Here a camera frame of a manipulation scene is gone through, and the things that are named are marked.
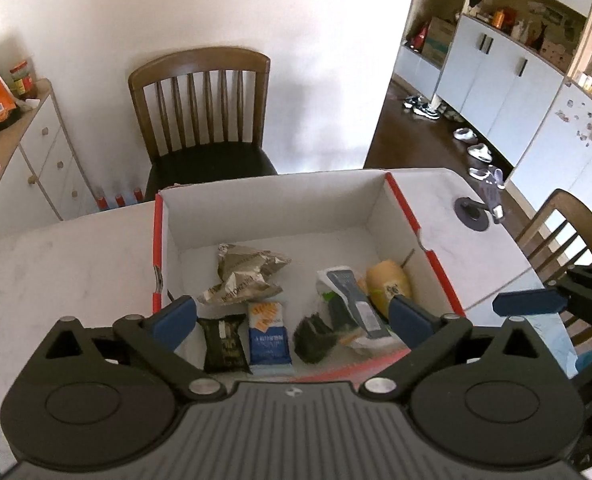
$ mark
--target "dark brown floor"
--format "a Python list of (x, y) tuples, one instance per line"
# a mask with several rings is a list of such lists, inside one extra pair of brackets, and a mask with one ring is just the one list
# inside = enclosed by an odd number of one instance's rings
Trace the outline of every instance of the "dark brown floor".
[[(454, 139), (455, 129), (466, 126), (446, 119), (431, 121), (403, 111), (401, 101), (407, 92), (391, 83), (384, 102), (376, 133), (367, 155), (365, 168), (448, 168), (455, 171), (475, 189), (479, 181), (469, 176), (470, 167), (487, 165), (469, 156), (468, 144)], [(512, 167), (499, 155), (494, 164), (507, 176)], [(506, 219), (504, 225), (516, 238), (527, 224), (528, 217), (506, 191), (502, 192)]]

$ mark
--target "silver screw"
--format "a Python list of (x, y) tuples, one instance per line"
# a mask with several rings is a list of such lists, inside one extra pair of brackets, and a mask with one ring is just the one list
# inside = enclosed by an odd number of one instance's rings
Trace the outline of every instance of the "silver screw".
[(189, 391), (196, 395), (211, 395), (220, 390), (221, 384), (212, 378), (194, 379), (189, 383)]
[(365, 389), (372, 394), (390, 394), (397, 384), (386, 377), (372, 377), (365, 382)]

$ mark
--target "blue snack package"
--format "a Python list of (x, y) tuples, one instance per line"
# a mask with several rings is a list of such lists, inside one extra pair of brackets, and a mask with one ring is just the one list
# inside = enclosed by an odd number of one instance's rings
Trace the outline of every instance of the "blue snack package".
[(293, 375), (282, 305), (277, 301), (249, 303), (249, 367), (253, 375)]

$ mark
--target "white wall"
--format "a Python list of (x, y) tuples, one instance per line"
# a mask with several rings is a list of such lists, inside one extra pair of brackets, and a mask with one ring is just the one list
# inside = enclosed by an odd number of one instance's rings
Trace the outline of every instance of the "white wall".
[(228, 44), (271, 58), (265, 150), (281, 173), (362, 167), (411, 0), (0, 0), (0, 72), (31, 56), (92, 185), (144, 189), (128, 75)]

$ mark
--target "ribbed gray surface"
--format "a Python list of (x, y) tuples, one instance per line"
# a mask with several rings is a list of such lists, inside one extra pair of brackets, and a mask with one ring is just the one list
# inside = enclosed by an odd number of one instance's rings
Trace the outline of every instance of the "ribbed gray surface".
[(224, 402), (192, 407), (164, 445), (129, 465), (64, 474), (21, 464), (6, 478), (577, 480), (581, 476), (562, 463), (511, 474), (461, 465), (419, 439), (397, 406), (362, 400), (346, 383), (242, 383)]

